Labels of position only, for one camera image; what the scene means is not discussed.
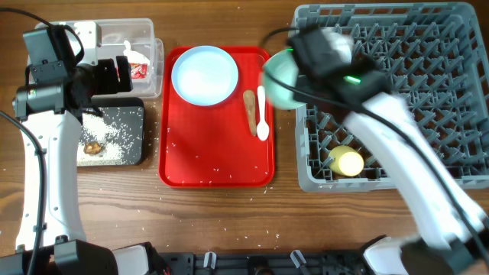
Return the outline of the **brown food scrap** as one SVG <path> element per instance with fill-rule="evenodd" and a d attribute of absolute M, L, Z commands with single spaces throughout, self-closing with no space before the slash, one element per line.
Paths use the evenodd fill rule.
<path fill-rule="evenodd" d="M 103 151 L 103 146 L 96 141 L 86 143 L 83 152 L 88 155 L 97 155 Z"/>

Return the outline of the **grey-blue dishwasher rack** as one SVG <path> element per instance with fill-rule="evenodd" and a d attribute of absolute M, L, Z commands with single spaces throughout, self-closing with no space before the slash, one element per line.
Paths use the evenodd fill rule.
<path fill-rule="evenodd" d="M 365 106 L 396 124 L 409 115 L 463 189 L 488 186 L 488 55 L 475 9 L 465 2 L 301 5 L 294 28 L 321 26 L 353 41 L 390 83 Z M 324 105 L 296 110 L 298 182 L 308 193 L 392 189 L 369 151 Z"/>

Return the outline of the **yellow plastic cup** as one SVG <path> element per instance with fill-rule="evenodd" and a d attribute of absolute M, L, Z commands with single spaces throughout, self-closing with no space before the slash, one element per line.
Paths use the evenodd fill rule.
<path fill-rule="evenodd" d="M 332 158 L 329 168 L 342 176 L 357 176 L 364 169 L 363 157 L 352 147 L 337 146 L 330 151 L 329 157 Z"/>

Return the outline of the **large pale blue plate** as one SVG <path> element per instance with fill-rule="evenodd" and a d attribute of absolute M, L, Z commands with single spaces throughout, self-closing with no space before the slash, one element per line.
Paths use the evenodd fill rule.
<path fill-rule="evenodd" d="M 171 70 L 177 95 L 192 105 L 224 102 L 238 86 L 238 64 L 222 48 L 198 46 L 182 53 Z"/>

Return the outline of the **pale green bowl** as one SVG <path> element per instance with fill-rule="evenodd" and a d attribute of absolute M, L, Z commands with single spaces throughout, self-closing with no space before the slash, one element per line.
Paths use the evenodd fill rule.
<path fill-rule="evenodd" d="M 264 71 L 275 79 L 295 87 L 299 69 L 293 59 L 292 50 L 282 50 L 273 55 L 265 64 Z M 304 105 L 293 99 L 293 92 L 274 82 L 269 76 L 262 74 L 262 86 L 268 101 L 278 109 L 292 110 Z"/>

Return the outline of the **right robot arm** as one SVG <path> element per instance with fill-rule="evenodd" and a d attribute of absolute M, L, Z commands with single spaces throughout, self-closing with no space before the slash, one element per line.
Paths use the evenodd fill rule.
<path fill-rule="evenodd" d="M 386 170 L 415 220 L 417 235 L 379 237 L 364 247 L 370 271 L 457 274 L 487 261 L 486 212 L 445 168 L 386 73 L 369 57 L 346 57 L 340 34 L 318 26 L 289 32 L 286 54 L 298 73 L 289 84 L 264 65 L 265 89 L 279 85 L 296 102 L 342 108 L 343 125 Z"/>

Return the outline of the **red plastic tray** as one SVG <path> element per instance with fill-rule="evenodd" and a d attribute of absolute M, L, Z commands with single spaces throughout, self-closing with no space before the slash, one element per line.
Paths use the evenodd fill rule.
<path fill-rule="evenodd" d="M 225 47 L 237 63 L 236 90 L 222 103 L 200 107 L 180 98 L 171 71 L 185 47 L 165 61 L 160 119 L 160 180 L 172 188 L 236 189 L 267 185 L 275 173 L 274 134 L 261 141 L 251 134 L 243 94 L 255 92 L 269 54 L 251 46 Z"/>

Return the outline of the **brown root vegetable piece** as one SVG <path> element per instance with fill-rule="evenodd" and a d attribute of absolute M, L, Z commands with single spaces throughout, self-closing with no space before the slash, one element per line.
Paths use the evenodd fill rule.
<path fill-rule="evenodd" d="M 248 126 L 252 136 L 257 135 L 256 124 L 256 98 L 252 90 L 245 90 L 243 93 L 243 101 L 248 120 Z"/>

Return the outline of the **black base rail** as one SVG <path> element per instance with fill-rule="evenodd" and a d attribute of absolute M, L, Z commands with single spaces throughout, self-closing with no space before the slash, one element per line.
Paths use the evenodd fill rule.
<path fill-rule="evenodd" d="M 288 254 L 161 253 L 169 265 L 167 274 L 253 275 L 318 274 L 365 275 L 371 271 L 357 251 Z"/>

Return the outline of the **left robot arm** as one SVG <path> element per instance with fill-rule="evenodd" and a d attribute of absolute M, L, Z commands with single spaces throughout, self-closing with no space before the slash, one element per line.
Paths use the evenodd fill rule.
<path fill-rule="evenodd" d="M 77 195 L 77 147 L 83 112 L 100 111 L 94 95 L 132 88 L 128 59 L 100 60 L 101 31 L 92 21 L 54 24 L 24 33 L 25 83 L 9 121 L 22 133 L 24 209 L 16 252 L 3 274 L 153 274 L 159 257 L 149 244 L 109 250 L 86 240 Z"/>

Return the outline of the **white plastic spoon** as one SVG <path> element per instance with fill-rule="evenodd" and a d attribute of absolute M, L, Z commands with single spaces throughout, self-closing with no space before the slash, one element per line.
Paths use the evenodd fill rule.
<path fill-rule="evenodd" d="M 257 88 L 257 100 L 259 108 L 259 122 L 257 124 L 257 136 L 261 141 L 268 139 L 270 128 L 266 122 L 266 95 L 263 86 Z"/>

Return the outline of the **clear plastic waste bin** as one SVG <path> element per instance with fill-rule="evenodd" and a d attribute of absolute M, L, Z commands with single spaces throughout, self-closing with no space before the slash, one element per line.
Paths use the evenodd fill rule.
<path fill-rule="evenodd" d="M 75 33 L 68 33 L 74 53 L 84 49 L 83 63 L 96 65 L 99 60 L 125 56 L 131 64 L 133 89 L 112 94 L 112 98 L 160 96 L 164 77 L 164 45 L 155 37 L 149 18 L 63 21 Z"/>

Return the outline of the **white crumpled tissue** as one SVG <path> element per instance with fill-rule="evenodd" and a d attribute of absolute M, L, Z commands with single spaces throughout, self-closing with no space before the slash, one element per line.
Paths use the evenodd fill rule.
<path fill-rule="evenodd" d="M 150 64 L 150 60 L 145 55 L 131 49 L 131 44 L 128 40 L 124 41 L 124 45 L 125 49 L 123 50 L 123 54 L 128 58 L 129 63 L 146 63 L 147 65 Z"/>

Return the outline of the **red snack wrapper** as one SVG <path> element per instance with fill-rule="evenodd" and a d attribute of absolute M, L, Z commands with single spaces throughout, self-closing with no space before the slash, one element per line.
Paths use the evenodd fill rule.
<path fill-rule="evenodd" d="M 147 76 L 146 63 L 130 63 L 130 67 L 132 79 L 144 79 Z"/>

